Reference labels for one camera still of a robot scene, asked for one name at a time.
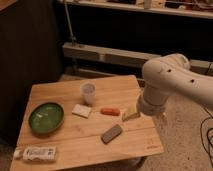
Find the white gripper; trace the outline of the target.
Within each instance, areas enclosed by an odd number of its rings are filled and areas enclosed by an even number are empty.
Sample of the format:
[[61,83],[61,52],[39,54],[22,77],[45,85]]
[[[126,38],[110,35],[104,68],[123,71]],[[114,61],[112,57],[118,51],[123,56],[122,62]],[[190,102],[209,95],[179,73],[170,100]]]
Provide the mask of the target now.
[[165,111],[166,93],[145,89],[138,97],[137,103],[129,106],[122,115],[123,121],[138,118],[139,112],[147,116],[159,115],[162,120],[167,120]]

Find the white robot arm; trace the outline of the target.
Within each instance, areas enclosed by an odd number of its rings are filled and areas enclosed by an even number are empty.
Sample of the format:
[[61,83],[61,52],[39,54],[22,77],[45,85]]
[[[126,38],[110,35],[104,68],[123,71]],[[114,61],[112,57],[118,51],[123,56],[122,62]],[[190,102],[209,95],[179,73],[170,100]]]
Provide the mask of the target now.
[[189,60],[182,54],[146,61],[142,66],[142,76],[145,87],[135,103],[137,113],[163,115],[172,93],[213,110],[213,77],[192,72]]

